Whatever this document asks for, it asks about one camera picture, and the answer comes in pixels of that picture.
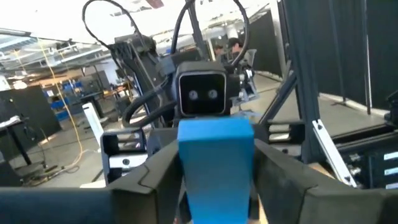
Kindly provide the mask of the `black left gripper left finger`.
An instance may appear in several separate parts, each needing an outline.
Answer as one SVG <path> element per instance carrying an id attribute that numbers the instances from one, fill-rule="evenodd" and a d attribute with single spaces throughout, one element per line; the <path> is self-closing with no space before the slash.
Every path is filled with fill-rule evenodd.
<path id="1" fill-rule="evenodd" d="M 173 223 L 182 175 L 178 144 L 173 141 L 109 184 L 116 223 Z"/>

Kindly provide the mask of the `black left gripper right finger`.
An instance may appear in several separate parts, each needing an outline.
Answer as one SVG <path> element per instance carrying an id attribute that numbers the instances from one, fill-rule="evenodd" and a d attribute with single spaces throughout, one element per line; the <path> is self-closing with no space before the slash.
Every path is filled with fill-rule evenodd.
<path id="1" fill-rule="evenodd" d="M 316 186 L 309 168 L 272 146 L 255 140 L 254 184 L 269 223 L 298 224 L 304 196 Z"/>

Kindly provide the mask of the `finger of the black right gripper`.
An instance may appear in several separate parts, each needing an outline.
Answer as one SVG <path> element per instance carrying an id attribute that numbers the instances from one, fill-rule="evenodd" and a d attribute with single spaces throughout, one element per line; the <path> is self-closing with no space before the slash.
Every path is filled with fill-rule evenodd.
<path id="1" fill-rule="evenodd" d="M 269 135 L 265 127 L 255 124 L 255 146 L 269 147 Z"/>
<path id="2" fill-rule="evenodd" d="M 152 129 L 148 136 L 148 155 L 152 156 L 177 138 L 177 128 Z"/>

